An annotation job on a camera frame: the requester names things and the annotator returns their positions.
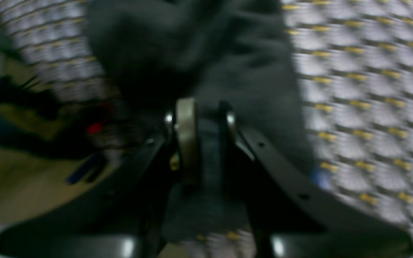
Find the right gripper beige left finger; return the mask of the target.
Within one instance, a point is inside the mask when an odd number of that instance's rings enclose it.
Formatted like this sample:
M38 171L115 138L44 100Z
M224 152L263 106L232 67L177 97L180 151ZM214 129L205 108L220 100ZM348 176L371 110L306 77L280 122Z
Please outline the right gripper beige left finger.
M197 104L194 98L178 99L175 106L177 145L182 163L182 180L187 186L199 183Z

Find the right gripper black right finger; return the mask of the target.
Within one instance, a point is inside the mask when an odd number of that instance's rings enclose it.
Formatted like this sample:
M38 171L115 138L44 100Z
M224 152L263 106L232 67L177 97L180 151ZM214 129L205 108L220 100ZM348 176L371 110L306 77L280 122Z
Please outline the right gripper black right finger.
M237 123L235 112L227 101L219 102L219 145L222 188L225 194L234 194L235 187L235 148Z

